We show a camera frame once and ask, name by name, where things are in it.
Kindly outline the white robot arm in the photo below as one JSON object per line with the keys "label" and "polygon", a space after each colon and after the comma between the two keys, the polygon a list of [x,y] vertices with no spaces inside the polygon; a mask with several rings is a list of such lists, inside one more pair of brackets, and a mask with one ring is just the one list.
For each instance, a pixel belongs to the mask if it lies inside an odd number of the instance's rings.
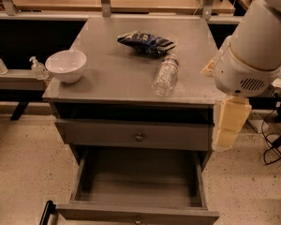
{"label": "white robot arm", "polygon": [[226,97],[214,105],[212,148],[230,149],[248,118],[251,97],[281,71],[281,0],[255,0],[232,35],[201,71]]}

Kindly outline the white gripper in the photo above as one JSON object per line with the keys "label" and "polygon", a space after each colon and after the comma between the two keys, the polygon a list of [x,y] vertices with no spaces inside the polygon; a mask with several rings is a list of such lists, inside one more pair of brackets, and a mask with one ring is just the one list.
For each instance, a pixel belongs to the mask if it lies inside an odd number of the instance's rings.
{"label": "white gripper", "polygon": [[214,76],[216,88],[232,96],[214,105],[214,151],[226,151],[234,145],[252,109],[247,97],[262,94],[281,70],[280,67],[269,71],[250,67],[235,55],[230,39],[231,36],[225,38],[215,58],[200,72],[206,77]]}

